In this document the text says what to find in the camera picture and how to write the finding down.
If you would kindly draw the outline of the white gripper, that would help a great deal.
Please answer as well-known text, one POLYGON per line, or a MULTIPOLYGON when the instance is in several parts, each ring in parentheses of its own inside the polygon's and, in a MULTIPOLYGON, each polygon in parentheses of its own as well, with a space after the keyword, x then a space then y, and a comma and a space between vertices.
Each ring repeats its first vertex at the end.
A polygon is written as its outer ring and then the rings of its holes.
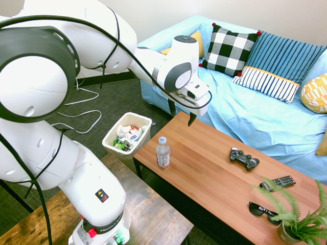
POLYGON ((181 105, 182 107, 190 111, 190 119, 188 121, 189 127, 195 121, 197 116, 203 116, 207 112, 209 102, 210 100, 207 95, 200 98, 199 100, 195 100, 189 96, 177 94, 175 92, 169 93, 168 99, 168 105, 172 117, 175 117, 176 115, 175 103, 181 105))

